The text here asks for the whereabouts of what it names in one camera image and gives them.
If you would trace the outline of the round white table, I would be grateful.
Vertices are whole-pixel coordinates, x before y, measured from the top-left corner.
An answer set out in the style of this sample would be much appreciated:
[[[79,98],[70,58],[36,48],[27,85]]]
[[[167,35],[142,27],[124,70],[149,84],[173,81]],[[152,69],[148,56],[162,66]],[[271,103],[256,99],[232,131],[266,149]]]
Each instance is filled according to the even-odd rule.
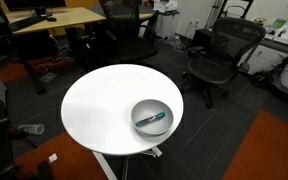
[[[173,112],[173,124],[164,134],[139,133],[131,120],[140,101],[155,99]],[[92,152],[124,159],[123,180],[144,180],[144,171],[133,162],[140,154],[157,156],[179,126],[183,97],[176,84],[163,73],[142,65],[117,64],[93,70],[79,78],[66,92],[61,120],[66,132]]]

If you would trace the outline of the clear plastic bottle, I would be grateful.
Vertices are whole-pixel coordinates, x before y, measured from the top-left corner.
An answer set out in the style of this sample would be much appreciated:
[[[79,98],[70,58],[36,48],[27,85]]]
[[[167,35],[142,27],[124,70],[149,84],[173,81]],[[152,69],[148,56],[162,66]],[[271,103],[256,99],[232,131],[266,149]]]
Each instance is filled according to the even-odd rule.
[[[23,130],[30,135],[42,135],[45,130],[45,126],[43,124],[26,124],[20,125],[18,130]]]

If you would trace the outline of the grey bowl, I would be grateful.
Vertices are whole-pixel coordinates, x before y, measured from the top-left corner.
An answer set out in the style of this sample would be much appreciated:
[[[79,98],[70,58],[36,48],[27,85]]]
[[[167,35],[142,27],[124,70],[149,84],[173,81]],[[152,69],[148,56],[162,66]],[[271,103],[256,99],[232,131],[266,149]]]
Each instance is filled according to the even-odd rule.
[[[140,127],[135,123],[152,117],[160,112],[165,112],[164,118],[147,123]],[[173,124],[173,112],[170,107],[162,101],[146,99],[138,102],[131,111],[131,120],[134,128],[142,134],[157,136],[166,133]]]

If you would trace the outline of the black keyboard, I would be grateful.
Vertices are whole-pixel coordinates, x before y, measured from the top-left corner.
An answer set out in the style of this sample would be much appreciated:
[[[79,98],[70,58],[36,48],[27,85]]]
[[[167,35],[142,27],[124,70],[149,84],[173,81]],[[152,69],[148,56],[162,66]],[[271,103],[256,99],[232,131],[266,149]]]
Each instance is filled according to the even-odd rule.
[[[40,23],[40,22],[45,21],[45,20],[46,20],[46,17],[31,16],[31,17],[10,23],[9,27],[13,32],[16,32],[18,30],[27,28],[29,26]]]

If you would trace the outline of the black electric scooter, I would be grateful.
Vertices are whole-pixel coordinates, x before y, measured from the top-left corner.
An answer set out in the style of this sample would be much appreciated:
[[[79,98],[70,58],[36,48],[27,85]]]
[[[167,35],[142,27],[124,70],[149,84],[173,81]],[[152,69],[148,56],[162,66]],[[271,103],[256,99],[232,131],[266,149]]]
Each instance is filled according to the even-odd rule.
[[[268,88],[275,86],[284,95],[288,95],[288,87],[282,84],[281,75],[288,65],[288,56],[285,57],[280,64],[274,65],[270,71],[258,71],[254,73],[250,81],[253,85],[260,88]]]

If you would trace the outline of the black mesh office chair right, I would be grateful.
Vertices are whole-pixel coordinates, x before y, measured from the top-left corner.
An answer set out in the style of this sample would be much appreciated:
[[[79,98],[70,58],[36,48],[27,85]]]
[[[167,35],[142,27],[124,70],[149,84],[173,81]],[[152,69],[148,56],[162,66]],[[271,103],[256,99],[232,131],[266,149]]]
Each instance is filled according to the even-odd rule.
[[[265,34],[265,29],[252,21],[225,17],[213,24],[207,48],[191,48],[193,57],[188,63],[188,72],[184,72],[182,78],[189,77],[201,83],[209,97],[207,108],[214,106],[210,88],[221,90],[222,95],[227,97],[230,91],[222,87],[222,84],[236,76],[237,64],[242,56],[258,45]]]

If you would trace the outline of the black monitor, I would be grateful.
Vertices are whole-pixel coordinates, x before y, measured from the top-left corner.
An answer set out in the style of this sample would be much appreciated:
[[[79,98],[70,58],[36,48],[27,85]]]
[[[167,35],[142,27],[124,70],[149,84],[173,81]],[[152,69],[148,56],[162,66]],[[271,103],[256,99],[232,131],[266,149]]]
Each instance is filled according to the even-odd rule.
[[[34,10],[36,16],[51,16],[47,8],[65,7],[65,0],[4,0],[10,11]]]

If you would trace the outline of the black computer mouse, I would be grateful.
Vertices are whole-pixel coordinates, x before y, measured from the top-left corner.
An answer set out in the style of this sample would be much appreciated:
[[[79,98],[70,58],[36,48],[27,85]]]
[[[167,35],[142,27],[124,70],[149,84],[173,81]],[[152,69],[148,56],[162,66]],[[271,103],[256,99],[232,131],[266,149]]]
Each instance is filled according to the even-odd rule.
[[[49,18],[47,18],[47,21],[48,21],[48,22],[56,22],[57,19],[54,18],[54,17],[49,17]]]

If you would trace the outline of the black office chair centre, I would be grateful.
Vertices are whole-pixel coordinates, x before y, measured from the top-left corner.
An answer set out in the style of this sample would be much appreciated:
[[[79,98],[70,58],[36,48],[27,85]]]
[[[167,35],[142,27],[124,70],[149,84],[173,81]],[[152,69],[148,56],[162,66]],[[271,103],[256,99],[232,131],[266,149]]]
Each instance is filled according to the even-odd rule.
[[[155,31],[142,25],[139,0],[99,0],[106,18],[103,45],[107,58],[133,63],[157,54]]]

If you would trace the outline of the teal and black marker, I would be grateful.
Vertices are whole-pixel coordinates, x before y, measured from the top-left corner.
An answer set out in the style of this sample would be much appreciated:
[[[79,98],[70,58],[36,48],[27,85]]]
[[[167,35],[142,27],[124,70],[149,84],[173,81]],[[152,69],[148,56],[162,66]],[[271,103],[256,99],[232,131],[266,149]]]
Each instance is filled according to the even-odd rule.
[[[153,122],[153,121],[155,121],[155,120],[162,119],[162,118],[165,117],[165,115],[166,115],[165,112],[160,112],[160,113],[158,113],[158,114],[156,114],[156,115],[154,115],[154,116],[152,116],[152,117],[149,117],[149,118],[146,118],[146,119],[143,119],[143,120],[141,120],[141,121],[136,122],[136,123],[135,123],[135,126],[140,127],[140,126],[142,126],[142,125],[145,125],[145,124],[147,124],[147,123]]]

